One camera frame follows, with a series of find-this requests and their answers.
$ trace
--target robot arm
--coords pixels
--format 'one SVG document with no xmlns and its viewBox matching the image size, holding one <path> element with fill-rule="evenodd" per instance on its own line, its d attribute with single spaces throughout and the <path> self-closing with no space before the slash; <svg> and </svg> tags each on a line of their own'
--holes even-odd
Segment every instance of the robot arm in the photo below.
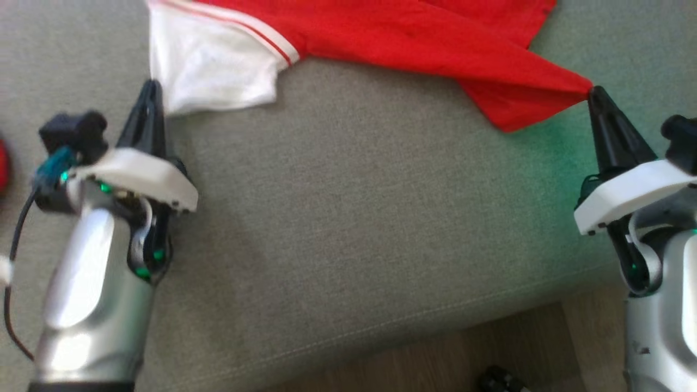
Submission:
<svg viewBox="0 0 697 392">
<path fill-rule="evenodd" d="M 697 391 L 697 121 L 669 118 L 671 147 L 657 160 L 602 87 L 588 106 L 600 173 L 574 218 L 582 234 L 608 232 L 631 292 L 629 390 Z"/>
<path fill-rule="evenodd" d="M 170 263 L 170 216 L 195 211 L 198 192 L 168 154 L 162 89 L 147 81 L 115 148 L 96 112 L 60 114 L 40 131 L 49 152 L 36 204 L 79 216 L 46 294 L 29 387 L 132 391 L 155 287 Z"/>
</svg>

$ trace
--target wooden floor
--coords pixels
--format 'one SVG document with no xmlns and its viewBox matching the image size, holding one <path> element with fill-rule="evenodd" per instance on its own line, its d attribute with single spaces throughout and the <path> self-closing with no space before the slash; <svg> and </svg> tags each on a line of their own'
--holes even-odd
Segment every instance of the wooden floor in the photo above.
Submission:
<svg viewBox="0 0 697 392">
<path fill-rule="evenodd" d="M 532 392 L 618 392 L 622 378 L 622 287 L 605 287 L 458 333 L 306 375 L 266 392 L 478 392 L 492 364 Z"/>
</svg>

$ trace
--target red object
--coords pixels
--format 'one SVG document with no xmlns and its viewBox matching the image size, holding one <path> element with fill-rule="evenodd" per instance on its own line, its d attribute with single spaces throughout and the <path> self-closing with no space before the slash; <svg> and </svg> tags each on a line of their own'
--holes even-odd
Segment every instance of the red object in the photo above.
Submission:
<svg viewBox="0 0 697 392">
<path fill-rule="evenodd" d="M 10 165 L 5 152 L 5 146 L 0 140 L 0 192 L 2 192 L 10 181 Z"/>
<path fill-rule="evenodd" d="M 585 100 L 592 87 L 586 78 L 526 49 L 556 0 L 197 2 L 258 18 L 286 38 L 300 56 L 457 79 L 505 132 Z M 281 45 L 254 32 L 291 63 L 293 54 L 283 53 Z"/>
</svg>

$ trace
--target cloth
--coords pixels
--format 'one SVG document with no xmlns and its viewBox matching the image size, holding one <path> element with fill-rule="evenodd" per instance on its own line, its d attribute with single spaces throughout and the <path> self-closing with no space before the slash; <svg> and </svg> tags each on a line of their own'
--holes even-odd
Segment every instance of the cloth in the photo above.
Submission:
<svg viewBox="0 0 697 392">
<path fill-rule="evenodd" d="M 514 131 L 586 99 L 592 83 L 526 50 L 555 0 L 159 0 L 151 72 L 168 112 L 275 99 L 278 71 L 313 55 L 457 79 Z"/>
<path fill-rule="evenodd" d="M 0 140 L 0 192 L 2 192 L 10 181 L 10 167 L 5 152 L 5 146 Z"/>
</svg>

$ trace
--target gray couch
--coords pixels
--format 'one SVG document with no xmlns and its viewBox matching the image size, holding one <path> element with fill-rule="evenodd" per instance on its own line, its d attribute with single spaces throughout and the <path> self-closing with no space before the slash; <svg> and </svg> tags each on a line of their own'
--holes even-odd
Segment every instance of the gray couch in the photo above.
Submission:
<svg viewBox="0 0 697 392">
<path fill-rule="evenodd" d="M 661 122 L 697 112 L 696 15 L 689 0 L 564 0 L 533 50 L 604 85 L 663 151 Z M 1 6 L 3 249 L 45 157 L 38 127 L 96 108 L 113 141 L 148 77 L 147 24 L 133 0 Z M 142 391 L 259 389 L 617 278 L 609 241 L 572 218 L 595 169 L 584 104 L 504 135 L 452 80 L 310 59 L 274 105 L 169 129 L 201 201 L 176 225 Z M 32 345 L 71 225 L 26 224 L 13 314 Z M 31 365 L 4 333 L 0 353 L 0 391 L 23 390 Z"/>
</svg>

